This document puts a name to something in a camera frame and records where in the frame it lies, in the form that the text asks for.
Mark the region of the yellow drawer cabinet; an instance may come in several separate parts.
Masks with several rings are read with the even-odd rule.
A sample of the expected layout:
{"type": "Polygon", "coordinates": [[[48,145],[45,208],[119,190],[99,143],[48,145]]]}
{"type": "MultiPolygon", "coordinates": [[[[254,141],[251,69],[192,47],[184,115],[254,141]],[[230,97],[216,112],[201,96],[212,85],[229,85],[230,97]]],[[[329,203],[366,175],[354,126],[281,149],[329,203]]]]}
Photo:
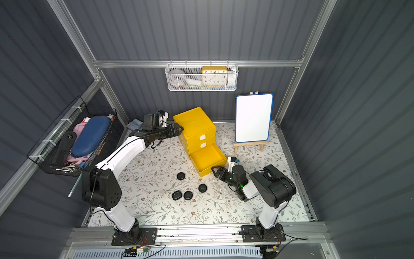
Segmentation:
{"type": "Polygon", "coordinates": [[[188,154],[216,143],[216,126],[201,107],[177,114],[173,119],[184,128],[179,140],[188,154]]]}

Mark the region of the black round earphone case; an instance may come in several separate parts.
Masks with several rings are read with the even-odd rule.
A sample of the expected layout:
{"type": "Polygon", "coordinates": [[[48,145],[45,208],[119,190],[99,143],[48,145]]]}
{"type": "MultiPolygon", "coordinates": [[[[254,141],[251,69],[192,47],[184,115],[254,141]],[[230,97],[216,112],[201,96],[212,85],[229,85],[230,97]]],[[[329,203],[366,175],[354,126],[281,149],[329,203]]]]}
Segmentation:
{"type": "Polygon", "coordinates": [[[184,180],[185,177],[186,177],[186,174],[184,172],[179,172],[177,174],[177,179],[180,180],[180,181],[184,180]]]}
{"type": "Polygon", "coordinates": [[[207,191],[207,189],[208,189],[208,187],[207,187],[207,185],[206,185],[206,184],[204,184],[204,183],[200,184],[200,185],[199,185],[199,187],[198,187],[198,191],[199,191],[200,193],[205,193],[205,192],[207,191]]]}

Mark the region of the black oval earphone case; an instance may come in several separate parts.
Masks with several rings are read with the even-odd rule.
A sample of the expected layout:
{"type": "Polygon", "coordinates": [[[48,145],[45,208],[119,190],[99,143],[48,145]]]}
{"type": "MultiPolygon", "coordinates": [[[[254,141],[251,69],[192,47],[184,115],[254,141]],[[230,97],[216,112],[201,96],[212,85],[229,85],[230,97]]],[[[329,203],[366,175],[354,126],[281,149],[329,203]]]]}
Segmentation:
{"type": "Polygon", "coordinates": [[[193,198],[193,192],[186,191],[186,192],[184,192],[183,197],[184,197],[185,200],[191,200],[193,198]]]}

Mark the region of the black square earphone case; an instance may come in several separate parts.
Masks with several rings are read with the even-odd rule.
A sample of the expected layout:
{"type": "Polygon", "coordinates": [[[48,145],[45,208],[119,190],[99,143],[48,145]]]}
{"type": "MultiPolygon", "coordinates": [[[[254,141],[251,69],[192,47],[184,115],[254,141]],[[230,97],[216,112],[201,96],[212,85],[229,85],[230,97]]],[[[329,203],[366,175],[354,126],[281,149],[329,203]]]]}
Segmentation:
{"type": "Polygon", "coordinates": [[[182,198],[182,196],[183,196],[183,194],[182,194],[182,192],[181,192],[181,191],[175,191],[175,192],[171,195],[171,197],[172,197],[172,199],[173,199],[174,201],[177,201],[177,200],[181,199],[181,198],[182,198]]]}

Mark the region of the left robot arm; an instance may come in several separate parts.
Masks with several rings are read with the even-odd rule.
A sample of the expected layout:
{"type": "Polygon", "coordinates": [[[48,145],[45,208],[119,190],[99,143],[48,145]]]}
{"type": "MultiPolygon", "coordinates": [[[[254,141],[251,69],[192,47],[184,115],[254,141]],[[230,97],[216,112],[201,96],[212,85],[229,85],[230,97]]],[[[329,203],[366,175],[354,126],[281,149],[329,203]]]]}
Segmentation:
{"type": "Polygon", "coordinates": [[[137,232],[138,221],[123,205],[118,178],[125,167],[146,148],[158,147],[165,139],[178,137],[184,128],[168,122],[168,113],[158,111],[146,114],[138,129],[133,130],[125,142],[103,161],[82,172],[82,198],[97,212],[103,212],[122,233],[137,232]]]}

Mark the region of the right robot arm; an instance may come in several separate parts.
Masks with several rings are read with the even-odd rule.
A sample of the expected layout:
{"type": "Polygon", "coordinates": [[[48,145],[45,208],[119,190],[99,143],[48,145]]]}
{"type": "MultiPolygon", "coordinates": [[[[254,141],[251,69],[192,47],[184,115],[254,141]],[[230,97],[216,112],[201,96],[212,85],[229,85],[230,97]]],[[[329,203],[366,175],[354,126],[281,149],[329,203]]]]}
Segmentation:
{"type": "Polygon", "coordinates": [[[262,197],[264,207],[256,218],[257,230],[262,234],[275,230],[280,212],[296,194],[293,181],[272,164],[249,174],[241,165],[233,166],[231,171],[223,166],[215,166],[211,170],[218,180],[236,192],[241,201],[262,197]]]}

